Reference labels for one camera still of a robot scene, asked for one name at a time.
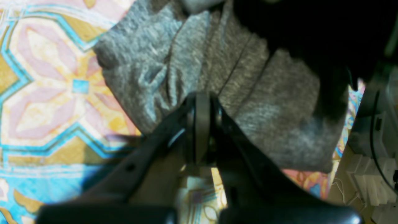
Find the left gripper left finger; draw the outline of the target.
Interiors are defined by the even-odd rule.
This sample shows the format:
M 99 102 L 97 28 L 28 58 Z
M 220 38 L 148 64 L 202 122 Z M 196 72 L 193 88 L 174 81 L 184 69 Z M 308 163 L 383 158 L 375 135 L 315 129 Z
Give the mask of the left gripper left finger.
M 193 131 L 200 93 L 191 93 L 142 145 L 81 196 L 40 208 L 37 224 L 176 224 L 175 189 L 195 160 Z

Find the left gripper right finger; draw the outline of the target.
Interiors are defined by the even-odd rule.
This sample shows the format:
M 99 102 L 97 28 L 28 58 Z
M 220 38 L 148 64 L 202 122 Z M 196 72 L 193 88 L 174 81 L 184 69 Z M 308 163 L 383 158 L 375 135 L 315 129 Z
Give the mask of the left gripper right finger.
M 202 96 L 203 164 L 219 171 L 227 200 L 219 224 L 363 224 L 355 209 L 327 203 L 291 181 L 247 138 L 213 94 Z

